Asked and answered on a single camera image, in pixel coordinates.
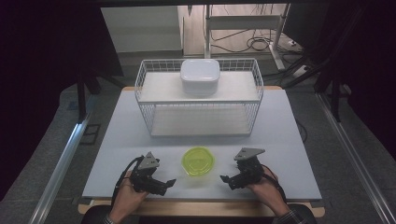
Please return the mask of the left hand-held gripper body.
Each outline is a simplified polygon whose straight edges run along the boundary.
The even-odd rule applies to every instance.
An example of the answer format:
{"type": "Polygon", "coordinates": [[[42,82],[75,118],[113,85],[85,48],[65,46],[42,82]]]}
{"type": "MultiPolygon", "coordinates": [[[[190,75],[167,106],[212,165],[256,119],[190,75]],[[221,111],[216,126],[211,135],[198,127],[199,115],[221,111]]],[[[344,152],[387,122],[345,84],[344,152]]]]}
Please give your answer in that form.
{"type": "Polygon", "coordinates": [[[159,167],[159,161],[149,152],[146,156],[140,156],[133,160],[135,166],[129,177],[136,192],[146,191],[152,187],[158,187],[152,175],[159,167]]]}

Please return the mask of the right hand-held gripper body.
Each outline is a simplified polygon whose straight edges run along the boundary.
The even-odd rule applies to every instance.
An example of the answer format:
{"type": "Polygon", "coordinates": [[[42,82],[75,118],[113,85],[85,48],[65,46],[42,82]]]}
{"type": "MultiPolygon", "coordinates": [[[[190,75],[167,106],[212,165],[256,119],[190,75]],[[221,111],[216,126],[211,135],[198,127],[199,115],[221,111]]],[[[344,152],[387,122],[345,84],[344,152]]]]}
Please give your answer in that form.
{"type": "Polygon", "coordinates": [[[239,175],[243,177],[242,182],[249,184],[257,183],[261,180],[263,170],[257,156],[264,153],[264,149],[243,147],[234,157],[239,175]]]}

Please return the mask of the yellow-green translucent bowl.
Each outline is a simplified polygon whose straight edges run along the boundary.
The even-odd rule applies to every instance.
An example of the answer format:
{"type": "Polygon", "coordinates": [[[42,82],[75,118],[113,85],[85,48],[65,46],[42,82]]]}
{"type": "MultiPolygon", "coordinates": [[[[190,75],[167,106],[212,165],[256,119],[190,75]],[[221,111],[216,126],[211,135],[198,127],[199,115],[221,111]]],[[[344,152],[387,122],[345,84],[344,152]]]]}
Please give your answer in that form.
{"type": "Polygon", "coordinates": [[[181,166],[189,176],[205,175],[212,170],[215,157],[207,147],[192,147],[182,156],[181,166]]]}

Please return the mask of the white wire shelf rack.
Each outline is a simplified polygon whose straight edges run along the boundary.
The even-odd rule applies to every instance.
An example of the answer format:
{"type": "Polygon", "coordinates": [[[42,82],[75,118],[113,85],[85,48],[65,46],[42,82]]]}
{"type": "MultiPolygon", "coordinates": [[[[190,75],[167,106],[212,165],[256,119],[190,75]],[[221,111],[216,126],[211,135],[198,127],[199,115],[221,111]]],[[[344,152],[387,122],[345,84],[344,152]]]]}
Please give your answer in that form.
{"type": "Polygon", "coordinates": [[[183,91],[183,59],[144,60],[135,98],[152,136],[249,135],[260,110],[263,81],[254,59],[219,62],[217,92],[196,96],[183,91]]]}

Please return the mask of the white square bowl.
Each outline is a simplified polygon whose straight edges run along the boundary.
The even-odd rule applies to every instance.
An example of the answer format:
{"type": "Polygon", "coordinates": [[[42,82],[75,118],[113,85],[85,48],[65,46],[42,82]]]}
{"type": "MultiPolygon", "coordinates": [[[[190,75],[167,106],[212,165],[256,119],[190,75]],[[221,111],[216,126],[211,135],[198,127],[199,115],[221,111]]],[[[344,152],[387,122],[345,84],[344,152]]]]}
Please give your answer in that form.
{"type": "Polygon", "coordinates": [[[189,59],[181,64],[183,91],[196,96],[217,92],[220,77],[219,62],[213,59],[189,59]]]}

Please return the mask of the person's left hand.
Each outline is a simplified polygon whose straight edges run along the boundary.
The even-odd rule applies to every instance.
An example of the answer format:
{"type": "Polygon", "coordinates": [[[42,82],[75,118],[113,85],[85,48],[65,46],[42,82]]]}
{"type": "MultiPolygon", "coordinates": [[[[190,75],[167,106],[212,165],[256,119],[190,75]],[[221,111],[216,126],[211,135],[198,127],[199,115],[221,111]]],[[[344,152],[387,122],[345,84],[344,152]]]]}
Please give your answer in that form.
{"type": "Polygon", "coordinates": [[[146,191],[136,192],[134,185],[125,178],[119,187],[117,198],[114,202],[114,210],[120,216],[131,215],[149,194],[146,191]]]}

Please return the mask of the person's right hand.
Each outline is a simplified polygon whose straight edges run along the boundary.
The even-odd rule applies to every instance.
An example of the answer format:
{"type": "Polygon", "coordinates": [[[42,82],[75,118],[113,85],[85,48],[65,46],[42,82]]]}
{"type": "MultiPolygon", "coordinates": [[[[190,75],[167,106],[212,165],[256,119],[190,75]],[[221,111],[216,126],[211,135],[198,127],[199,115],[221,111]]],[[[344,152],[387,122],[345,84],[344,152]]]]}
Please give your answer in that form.
{"type": "Polygon", "coordinates": [[[247,185],[247,188],[276,216],[283,216],[289,211],[289,208],[276,188],[277,177],[267,167],[263,166],[262,169],[265,176],[258,183],[247,185]]]}

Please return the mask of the black metal stand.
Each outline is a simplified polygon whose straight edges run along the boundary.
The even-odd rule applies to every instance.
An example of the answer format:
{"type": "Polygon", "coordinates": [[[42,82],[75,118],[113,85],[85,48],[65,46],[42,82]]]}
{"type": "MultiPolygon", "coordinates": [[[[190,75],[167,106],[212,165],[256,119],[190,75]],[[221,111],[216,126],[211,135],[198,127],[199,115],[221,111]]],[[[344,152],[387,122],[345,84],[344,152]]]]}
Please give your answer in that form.
{"type": "Polygon", "coordinates": [[[314,90],[323,93],[328,87],[331,87],[330,110],[337,122],[341,121],[339,116],[340,84],[340,74],[334,62],[325,61],[320,67],[320,75],[314,85],[314,90]]]}
{"type": "Polygon", "coordinates": [[[101,92],[101,86],[98,81],[98,77],[103,78],[109,83],[123,89],[126,87],[124,83],[115,79],[112,76],[106,75],[105,73],[88,68],[85,70],[80,70],[78,72],[78,123],[82,123],[85,118],[88,117],[88,106],[86,104],[85,89],[88,89],[90,94],[97,95],[101,92]]]}

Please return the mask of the white power strip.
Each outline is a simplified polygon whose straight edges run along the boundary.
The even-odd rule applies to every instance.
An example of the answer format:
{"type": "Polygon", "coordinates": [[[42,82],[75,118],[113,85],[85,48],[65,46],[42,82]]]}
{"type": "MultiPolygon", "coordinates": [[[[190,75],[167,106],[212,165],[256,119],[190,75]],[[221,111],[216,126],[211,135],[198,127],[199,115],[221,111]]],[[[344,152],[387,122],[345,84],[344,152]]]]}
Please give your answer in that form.
{"type": "Polygon", "coordinates": [[[308,65],[302,65],[300,68],[298,68],[294,73],[293,73],[293,77],[300,77],[301,75],[303,75],[304,73],[306,73],[308,70],[310,70],[311,67],[308,65]]]}

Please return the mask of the white cabinet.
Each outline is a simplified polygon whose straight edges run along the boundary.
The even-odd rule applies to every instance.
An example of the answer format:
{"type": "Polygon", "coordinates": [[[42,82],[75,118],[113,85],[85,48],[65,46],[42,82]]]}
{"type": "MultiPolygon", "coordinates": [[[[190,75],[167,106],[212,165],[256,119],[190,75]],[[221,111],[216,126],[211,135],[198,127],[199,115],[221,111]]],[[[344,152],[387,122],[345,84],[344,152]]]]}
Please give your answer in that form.
{"type": "Polygon", "coordinates": [[[177,7],[102,7],[116,52],[181,50],[177,7]]]}

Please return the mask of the aluminium rail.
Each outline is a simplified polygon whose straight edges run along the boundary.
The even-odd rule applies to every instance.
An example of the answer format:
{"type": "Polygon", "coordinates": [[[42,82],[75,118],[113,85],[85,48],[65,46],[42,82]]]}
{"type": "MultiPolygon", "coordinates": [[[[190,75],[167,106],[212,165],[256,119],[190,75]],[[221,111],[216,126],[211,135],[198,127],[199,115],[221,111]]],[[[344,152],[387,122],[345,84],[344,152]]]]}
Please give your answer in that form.
{"type": "Polygon", "coordinates": [[[382,223],[396,224],[396,215],[391,211],[380,187],[369,174],[368,168],[363,163],[344,126],[332,114],[331,104],[326,99],[326,95],[324,93],[316,93],[316,97],[382,223]]]}
{"type": "Polygon", "coordinates": [[[28,224],[45,223],[90,118],[91,114],[88,113],[82,121],[75,125],[28,224]]]}

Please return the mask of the white desk frame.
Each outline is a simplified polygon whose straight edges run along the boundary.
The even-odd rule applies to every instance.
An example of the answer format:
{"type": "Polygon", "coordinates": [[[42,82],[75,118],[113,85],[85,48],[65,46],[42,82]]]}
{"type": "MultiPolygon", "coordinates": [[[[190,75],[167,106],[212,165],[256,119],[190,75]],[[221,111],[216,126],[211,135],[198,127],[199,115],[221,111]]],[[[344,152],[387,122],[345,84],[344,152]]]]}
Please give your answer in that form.
{"type": "Polygon", "coordinates": [[[289,12],[290,4],[286,4],[280,15],[255,15],[255,16],[211,16],[210,5],[205,6],[205,51],[206,58],[211,57],[210,32],[212,30],[246,30],[266,29],[275,30],[275,39],[268,44],[278,71],[285,71],[281,57],[278,53],[278,42],[283,32],[284,24],[289,12]]]}

